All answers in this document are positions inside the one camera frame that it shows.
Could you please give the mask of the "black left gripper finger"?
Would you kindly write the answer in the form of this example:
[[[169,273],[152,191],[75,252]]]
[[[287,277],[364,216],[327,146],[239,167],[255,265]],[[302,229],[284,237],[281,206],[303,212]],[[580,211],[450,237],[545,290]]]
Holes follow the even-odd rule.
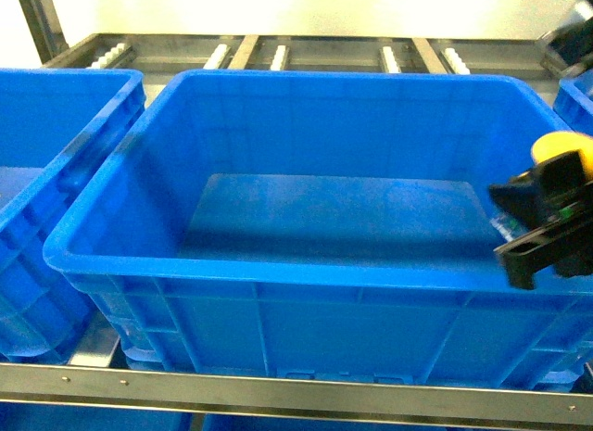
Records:
[[[579,150],[546,159],[505,184],[491,184],[488,194],[528,231],[592,213],[592,182]]]

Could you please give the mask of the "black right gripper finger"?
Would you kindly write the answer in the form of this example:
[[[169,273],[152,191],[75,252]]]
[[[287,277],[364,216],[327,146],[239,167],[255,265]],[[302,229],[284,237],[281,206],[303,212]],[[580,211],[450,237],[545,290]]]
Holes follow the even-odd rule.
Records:
[[[512,287],[536,288],[534,275],[592,245],[592,217],[574,215],[556,219],[496,247],[494,253],[505,268]]]

